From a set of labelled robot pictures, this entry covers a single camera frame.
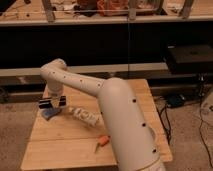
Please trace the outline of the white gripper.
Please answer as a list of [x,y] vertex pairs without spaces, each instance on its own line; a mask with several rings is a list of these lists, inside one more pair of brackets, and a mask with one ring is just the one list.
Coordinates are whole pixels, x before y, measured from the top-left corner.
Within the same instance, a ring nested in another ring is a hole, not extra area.
[[[63,85],[62,84],[48,84],[48,95],[52,98],[59,98],[63,94]],[[59,106],[66,106],[66,96],[61,96],[59,99]],[[39,108],[51,108],[50,99],[41,99],[39,101]]]

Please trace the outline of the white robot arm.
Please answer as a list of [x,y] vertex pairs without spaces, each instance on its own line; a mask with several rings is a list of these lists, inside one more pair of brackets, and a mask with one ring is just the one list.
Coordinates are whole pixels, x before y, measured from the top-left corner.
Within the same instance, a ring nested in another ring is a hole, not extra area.
[[52,97],[60,96],[66,85],[97,98],[121,171],[166,171],[138,99],[126,80],[71,73],[62,59],[43,65],[40,74]]

